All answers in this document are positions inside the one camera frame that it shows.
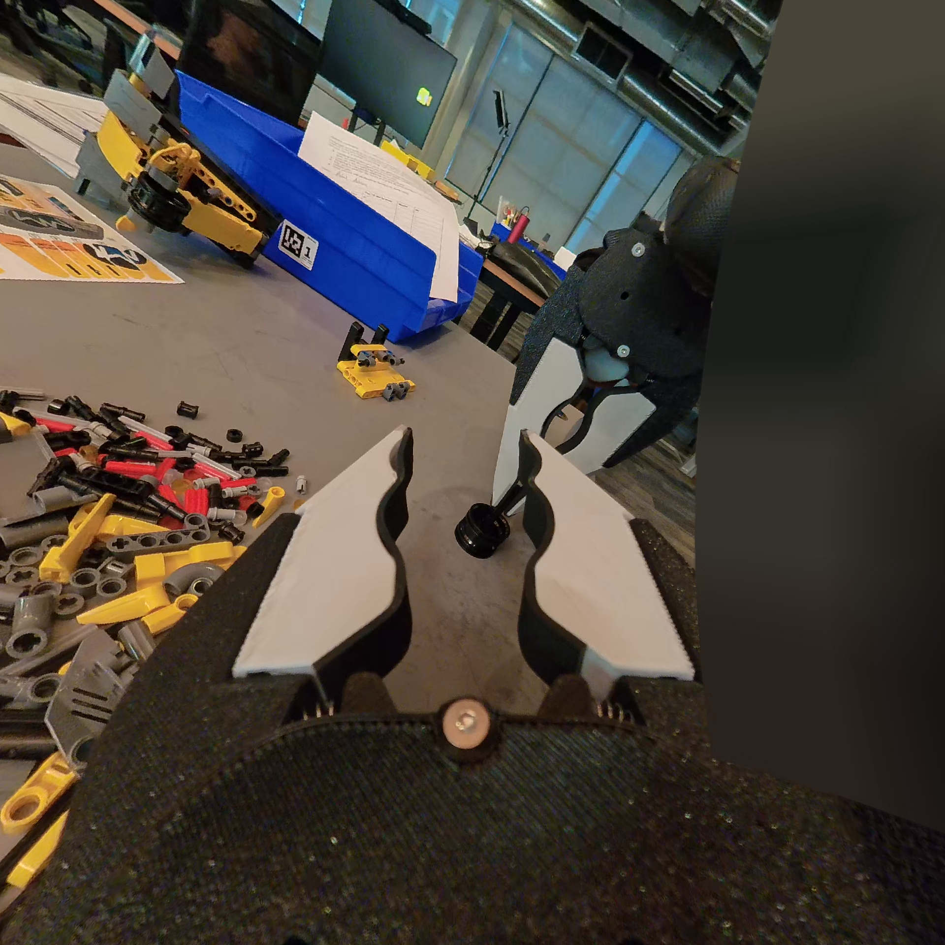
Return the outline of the blue plastic bin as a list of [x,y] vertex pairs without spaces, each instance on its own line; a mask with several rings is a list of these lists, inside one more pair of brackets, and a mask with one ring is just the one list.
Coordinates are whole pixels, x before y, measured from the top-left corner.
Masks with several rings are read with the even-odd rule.
[[177,77],[183,125],[283,217],[267,259],[394,343],[466,313],[482,268],[473,250],[456,250],[457,300],[433,297],[433,251],[301,159],[302,129]]

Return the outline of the orange instruction sheet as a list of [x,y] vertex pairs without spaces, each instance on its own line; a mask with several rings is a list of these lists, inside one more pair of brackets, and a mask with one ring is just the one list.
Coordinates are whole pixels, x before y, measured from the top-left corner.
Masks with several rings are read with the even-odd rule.
[[4,281],[182,284],[63,189],[1,176]]

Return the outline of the black toy wheel rim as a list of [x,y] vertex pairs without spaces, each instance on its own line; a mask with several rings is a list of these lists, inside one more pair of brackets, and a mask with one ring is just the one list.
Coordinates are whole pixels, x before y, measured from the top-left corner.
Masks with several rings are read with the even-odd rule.
[[491,504],[472,504],[455,526],[455,540],[468,555],[486,560],[494,555],[510,535],[504,514]]

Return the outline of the yellow toy vehicle model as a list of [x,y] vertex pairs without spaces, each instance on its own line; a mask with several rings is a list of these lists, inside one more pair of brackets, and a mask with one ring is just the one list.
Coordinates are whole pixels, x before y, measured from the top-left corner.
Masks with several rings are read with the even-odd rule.
[[78,150],[77,194],[93,184],[122,206],[117,230],[196,233],[250,268],[283,218],[183,125],[172,108],[180,89],[153,31],[142,34]]

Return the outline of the small yellow toy assembly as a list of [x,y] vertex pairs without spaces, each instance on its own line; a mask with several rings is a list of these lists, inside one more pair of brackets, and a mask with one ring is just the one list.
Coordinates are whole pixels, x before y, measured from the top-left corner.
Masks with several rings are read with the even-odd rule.
[[353,321],[338,354],[337,371],[361,399],[405,399],[416,384],[399,371],[404,359],[387,347],[387,327],[381,324],[370,340],[364,333],[365,326]]

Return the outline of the pile of toy building parts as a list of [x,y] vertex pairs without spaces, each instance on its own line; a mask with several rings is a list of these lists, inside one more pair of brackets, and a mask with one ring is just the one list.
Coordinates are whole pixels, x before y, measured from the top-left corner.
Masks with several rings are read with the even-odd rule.
[[4,388],[2,906],[60,843],[97,739],[160,635],[308,490],[288,448]]

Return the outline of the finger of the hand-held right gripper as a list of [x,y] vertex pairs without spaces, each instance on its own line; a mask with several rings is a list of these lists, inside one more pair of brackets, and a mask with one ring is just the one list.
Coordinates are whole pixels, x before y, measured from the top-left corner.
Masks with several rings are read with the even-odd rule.
[[584,348],[552,338],[518,400],[509,405],[506,413],[491,497],[500,514],[513,515],[523,503],[517,485],[521,432],[527,430],[545,437],[558,414],[564,411],[572,424],[561,429],[564,439],[557,443],[557,448],[561,448],[577,436],[582,423],[593,415],[587,388]]
[[585,474],[596,472],[611,461],[613,456],[655,412],[636,384],[611,384],[597,387],[585,399],[581,419],[570,427],[567,436],[554,442],[549,429],[554,417],[566,410],[573,400],[566,397],[567,389],[545,395],[545,440],[577,469]]

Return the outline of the white instruction paper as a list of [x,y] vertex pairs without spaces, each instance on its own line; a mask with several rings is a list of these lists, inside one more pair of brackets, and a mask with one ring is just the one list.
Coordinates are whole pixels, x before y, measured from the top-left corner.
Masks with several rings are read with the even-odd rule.
[[99,98],[1,75],[2,133],[71,179],[77,176],[79,149],[88,133],[99,130],[107,111]]

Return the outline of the black computer monitor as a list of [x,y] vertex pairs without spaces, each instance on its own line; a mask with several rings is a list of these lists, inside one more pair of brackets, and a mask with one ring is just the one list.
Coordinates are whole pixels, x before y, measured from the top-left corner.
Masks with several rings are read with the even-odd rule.
[[362,112],[422,148],[455,73],[456,57],[400,2],[334,1],[317,74]]
[[198,1],[177,71],[296,126],[321,40],[273,2]]

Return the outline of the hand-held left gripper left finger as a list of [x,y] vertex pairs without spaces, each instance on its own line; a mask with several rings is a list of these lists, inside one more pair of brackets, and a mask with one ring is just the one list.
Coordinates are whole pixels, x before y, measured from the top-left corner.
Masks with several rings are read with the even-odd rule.
[[230,673],[304,677],[340,705],[352,675],[384,677],[412,632],[404,558],[414,437],[397,426],[300,508],[278,516],[249,551],[271,579]]

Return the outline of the wooden side table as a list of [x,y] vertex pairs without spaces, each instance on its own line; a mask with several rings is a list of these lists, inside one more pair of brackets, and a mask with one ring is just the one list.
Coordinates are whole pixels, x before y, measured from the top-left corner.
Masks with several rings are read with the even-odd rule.
[[492,224],[490,248],[480,252],[472,300],[456,321],[473,338],[515,361],[533,317],[563,283],[565,271],[525,236],[500,249],[509,235],[505,224]]

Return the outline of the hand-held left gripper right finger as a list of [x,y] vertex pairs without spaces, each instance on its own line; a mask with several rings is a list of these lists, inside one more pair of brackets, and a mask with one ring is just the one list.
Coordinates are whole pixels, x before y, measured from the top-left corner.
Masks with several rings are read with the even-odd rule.
[[596,700],[622,678],[695,680],[632,515],[541,437],[521,433],[526,564],[518,640],[546,685],[577,676]]

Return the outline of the white paper sheet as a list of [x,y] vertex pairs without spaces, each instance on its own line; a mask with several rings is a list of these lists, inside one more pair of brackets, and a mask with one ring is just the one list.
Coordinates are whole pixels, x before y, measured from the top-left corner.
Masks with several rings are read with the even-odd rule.
[[458,221],[428,182],[364,139],[313,112],[299,157],[436,254],[430,296],[458,300]]

